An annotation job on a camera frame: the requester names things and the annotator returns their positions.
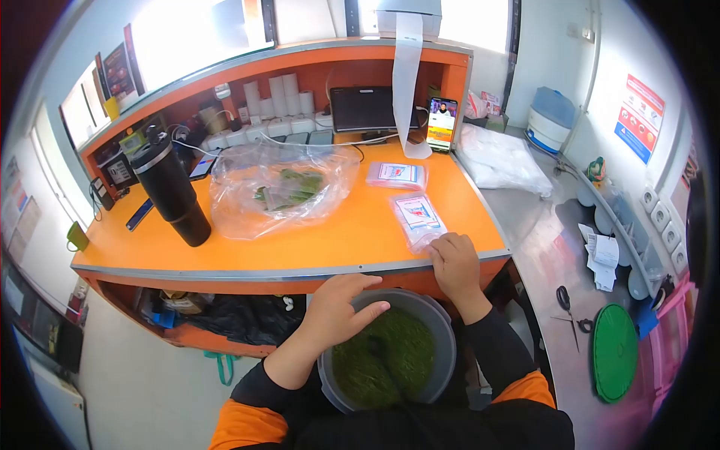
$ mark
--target round green lid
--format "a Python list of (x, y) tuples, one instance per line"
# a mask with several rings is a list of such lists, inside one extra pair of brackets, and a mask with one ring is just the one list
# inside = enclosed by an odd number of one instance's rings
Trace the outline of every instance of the round green lid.
[(637, 334), (630, 315), (611, 303), (598, 313), (593, 335), (593, 374), (598, 395), (615, 403), (630, 389), (637, 367)]

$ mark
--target floor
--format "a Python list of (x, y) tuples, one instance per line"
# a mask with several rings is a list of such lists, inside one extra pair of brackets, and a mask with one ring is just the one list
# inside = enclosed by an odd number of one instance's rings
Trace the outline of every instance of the floor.
[(87, 302), (78, 388), (93, 447), (207, 448), (220, 406), (258, 360), (235, 361), (233, 385), (223, 386), (202, 351), (161, 341), (95, 292)]

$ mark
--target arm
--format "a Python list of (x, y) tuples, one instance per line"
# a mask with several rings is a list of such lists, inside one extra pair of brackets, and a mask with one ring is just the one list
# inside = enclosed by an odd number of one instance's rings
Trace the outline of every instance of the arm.
[(320, 286), (300, 327), (235, 386), (220, 410), (210, 449), (280, 443), (287, 434), (281, 414), (305, 385), (320, 354), (390, 308), (388, 302), (375, 302), (355, 313), (350, 304), (363, 289), (381, 281), (379, 276), (350, 274), (334, 276)]
[(480, 262), (467, 235), (447, 233), (428, 251), (440, 289), (457, 308), (495, 401), (528, 398), (554, 408), (547, 381), (523, 341), (480, 289)]

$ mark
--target gray bowl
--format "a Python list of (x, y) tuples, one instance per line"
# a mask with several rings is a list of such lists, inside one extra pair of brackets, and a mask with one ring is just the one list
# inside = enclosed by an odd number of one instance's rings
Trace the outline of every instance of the gray bowl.
[[(450, 316), (434, 298), (421, 296), (404, 289), (374, 289), (363, 291), (353, 298), (352, 305), (355, 311), (360, 311), (373, 302), (389, 302), (391, 309), (399, 308), (425, 324), (435, 341), (433, 355), (433, 371), (430, 373), (428, 383), (420, 394), (412, 399), (419, 403), (432, 403), (440, 397), (445, 390), (450, 376), (455, 368), (456, 347), (455, 335), (450, 326)], [(320, 381), (323, 383), (323, 394), (343, 413), (363, 409), (347, 398), (335, 381), (333, 376), (333, 349), (329, 348), (318, 359)]]

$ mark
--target yellow cup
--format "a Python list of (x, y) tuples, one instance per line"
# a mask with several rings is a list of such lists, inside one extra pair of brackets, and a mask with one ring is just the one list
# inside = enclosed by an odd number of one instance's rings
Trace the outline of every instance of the yellow cup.
[(117, 100), (115, 97), (110, 97), (110, 99), (103, 103), (102, 106), (105, 108), (105, 112), (107, 113), (107, 116), (110, 117), (110, 120), (115, 120), (120, 117), (120, 108), (117, 106)]

